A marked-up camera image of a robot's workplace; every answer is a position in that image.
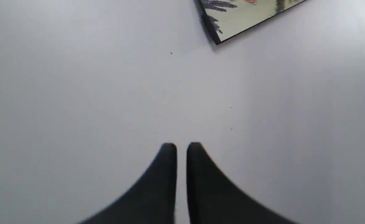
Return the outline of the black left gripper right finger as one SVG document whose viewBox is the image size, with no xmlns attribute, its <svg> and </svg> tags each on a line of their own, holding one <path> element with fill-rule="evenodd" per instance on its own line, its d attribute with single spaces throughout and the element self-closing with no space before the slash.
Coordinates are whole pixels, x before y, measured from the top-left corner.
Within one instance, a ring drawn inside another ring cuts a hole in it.
<svg viewBox="0 0 365 224">
<path fill-rule="evenodd" d="M 199 142 L 187 148 L 187 205 L 191 224 L 292 224 L 240 190 Z"/>
</svg>

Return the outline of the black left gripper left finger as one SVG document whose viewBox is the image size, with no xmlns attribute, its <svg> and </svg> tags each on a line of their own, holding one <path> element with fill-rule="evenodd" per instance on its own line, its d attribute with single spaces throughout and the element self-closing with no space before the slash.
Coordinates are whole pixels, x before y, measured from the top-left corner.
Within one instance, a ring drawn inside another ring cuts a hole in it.
<svg viewBox="0 0 365 224">
<path fill-rule="evenodd" d="M 144 174 L 83 224 L 174 224 L 177 148 L 164 143 Z"/>
</svg>

